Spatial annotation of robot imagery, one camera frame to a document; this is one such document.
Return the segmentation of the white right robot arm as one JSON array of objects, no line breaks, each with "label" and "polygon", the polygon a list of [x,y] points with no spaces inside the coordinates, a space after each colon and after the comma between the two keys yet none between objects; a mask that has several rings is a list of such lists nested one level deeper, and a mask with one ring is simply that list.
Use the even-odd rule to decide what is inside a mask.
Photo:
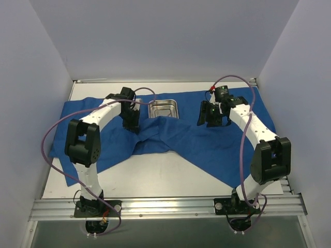
[{"label": "white right robot arm", "polygon": [[[243,97],[211,99],[202,101],[197,124],[217,127],[222,119],[236,124],[243,132],[239,148],[240,185],[233,190],[230,208],[242,213],[257,204],[262,191],[291,172],[291,142],[271,131],[253,112],[252,106]],[[244,142],[253,147],[250,174],[244,176]]]}]

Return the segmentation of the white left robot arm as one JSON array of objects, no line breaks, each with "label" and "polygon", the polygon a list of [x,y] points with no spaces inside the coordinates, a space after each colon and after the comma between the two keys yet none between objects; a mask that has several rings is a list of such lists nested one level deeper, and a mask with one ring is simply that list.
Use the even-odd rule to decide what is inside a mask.
[{"label": "white left robot arm", "polygon": [[118,94],[109,94],[100,108],[68,124],[65,155],[73,163],[81,186],[80,203],[91,216],[104,212],[103,190],[98,181],[96,162],[101,154],[101,130],[116,116],[123,120],[123,128],[133,133],[139,131],[139,106],[131,103],[136,93],[127,87]]}]

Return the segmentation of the blue surgical cloth wrap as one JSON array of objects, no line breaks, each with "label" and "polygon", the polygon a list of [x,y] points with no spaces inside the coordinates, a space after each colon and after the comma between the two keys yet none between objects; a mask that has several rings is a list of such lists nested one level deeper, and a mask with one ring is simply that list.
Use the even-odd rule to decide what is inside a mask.
[{"label": "blue surgical cloth wrap", "polygon": [[[197,126],[200,104],[205,91],[159,94],[157,99],[173,99],[178,104],[179,119],[148,117],[146,105],[140,108],[139,132],[132,133],[115,117],[101,131],[101,156],[97,170],[102,172],[132,155],[175,151],[195,166],[225,184],[236,187],[239,178],[239,148],[242,131],[232,123],[227,127]],[[244,142],[244,175],[250,173],[253,147]]]}]

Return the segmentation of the stainless steel instrument tray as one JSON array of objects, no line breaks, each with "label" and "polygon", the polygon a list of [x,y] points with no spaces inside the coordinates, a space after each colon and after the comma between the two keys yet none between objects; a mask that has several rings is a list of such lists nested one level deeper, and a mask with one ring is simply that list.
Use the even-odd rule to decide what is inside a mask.
[{"label": "stainless steel instrument tray", "polygon": [[159,116],[172,117],[179,119],[177,102],[173,99],[155,100],[148,107],[148,117],[156,118]]}]

